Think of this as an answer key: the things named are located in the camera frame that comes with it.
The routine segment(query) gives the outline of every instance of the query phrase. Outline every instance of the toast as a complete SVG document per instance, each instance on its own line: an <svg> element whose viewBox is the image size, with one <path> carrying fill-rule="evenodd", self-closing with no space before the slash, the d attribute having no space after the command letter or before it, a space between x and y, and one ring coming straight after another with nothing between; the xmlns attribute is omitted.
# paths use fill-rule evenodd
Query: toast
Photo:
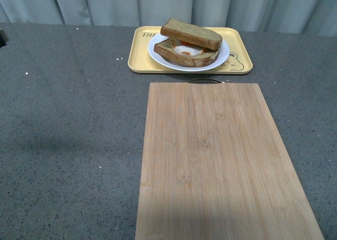
<svg viewBox="0 0 337 240"><path fill-rule="evenodd" d="M222 44L222 36L217 32L173 18L161 27L160 34L213 50L219 49Z"/></svg>
<svg viewBox="0 0 337 240"><path fill-rule="evenodd" d="M154 45L154 52L179 65L187 67L204 67L212 64L219 56L219 50L205 48L204 52L197 56L186 57L179 55L173 48L174 39L168 38Z"/></svg>

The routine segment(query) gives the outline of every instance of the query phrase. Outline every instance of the curtain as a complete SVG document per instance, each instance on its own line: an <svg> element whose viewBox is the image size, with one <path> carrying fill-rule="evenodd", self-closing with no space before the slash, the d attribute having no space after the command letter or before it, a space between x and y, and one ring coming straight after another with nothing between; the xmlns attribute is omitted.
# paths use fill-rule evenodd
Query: curtain
<svg viewBox="0 0 337 240"><path fill-rule="evenodd" d="M0 0L0 22L140 27L171 17L238 31L337 36L337 0Z"/></svg>

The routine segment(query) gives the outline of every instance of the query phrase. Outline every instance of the wooden cutting board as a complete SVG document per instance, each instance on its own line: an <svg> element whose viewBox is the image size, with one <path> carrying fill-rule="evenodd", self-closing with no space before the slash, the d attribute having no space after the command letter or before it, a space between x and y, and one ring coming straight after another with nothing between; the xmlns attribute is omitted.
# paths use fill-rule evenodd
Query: wooden cutting board
<svg viewBox="0 0 337 240"><path fill-rule="evenodd" d="M136 226L149 239L323 239L257 84L150 84Z"/></svg>

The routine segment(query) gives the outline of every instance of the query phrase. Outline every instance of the metal handle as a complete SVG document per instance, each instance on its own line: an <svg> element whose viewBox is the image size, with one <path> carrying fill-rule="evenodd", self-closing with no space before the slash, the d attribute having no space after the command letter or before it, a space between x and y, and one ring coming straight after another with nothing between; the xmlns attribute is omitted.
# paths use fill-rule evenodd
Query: metal handle
<svg viewBox="0 0 337 240"><path fill-rule="evenodd" d="M218 81L217 79L213 78L193 78L189 81L185 81L186 83L194 83L194 84L218 84L224 83L223 81Z"/></svg>

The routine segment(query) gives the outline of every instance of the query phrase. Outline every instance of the tray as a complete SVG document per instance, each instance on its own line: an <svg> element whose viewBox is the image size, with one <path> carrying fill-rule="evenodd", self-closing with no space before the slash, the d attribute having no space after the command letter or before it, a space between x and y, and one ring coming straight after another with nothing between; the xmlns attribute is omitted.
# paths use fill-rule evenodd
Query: tray
<svg viewBox="0 0 337 240"><path fill-rule="evenodd" d="M136 73L191 73L167 68L150 57L147 51L148 43L155 34L160 32L160 28L160 26L143 26L136 29L127 62L129 68ZM230 55L217 68L198 73L238 75L250 72L253 64L239 33L232 28L206 28L218 32L223 37L230 47Z"/></svg>

